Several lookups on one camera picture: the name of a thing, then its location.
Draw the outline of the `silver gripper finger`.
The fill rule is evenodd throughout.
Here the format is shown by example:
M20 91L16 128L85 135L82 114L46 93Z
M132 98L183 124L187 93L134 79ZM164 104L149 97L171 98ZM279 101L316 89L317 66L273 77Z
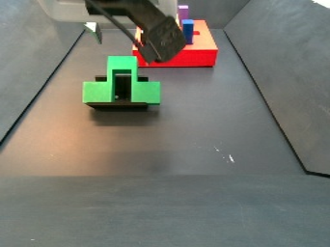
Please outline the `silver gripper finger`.
M85 29L89 31L97 43L101 43L101 30L96 22L85 22Z

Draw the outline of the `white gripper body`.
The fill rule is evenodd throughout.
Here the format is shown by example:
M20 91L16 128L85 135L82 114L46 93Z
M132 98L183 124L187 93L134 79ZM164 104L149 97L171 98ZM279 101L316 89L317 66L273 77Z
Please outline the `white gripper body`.
M177 0L149 0L157 9L171 16L176 16ZM85 0L37 0L46 15L61 22L108 23L102 15L89 15Z

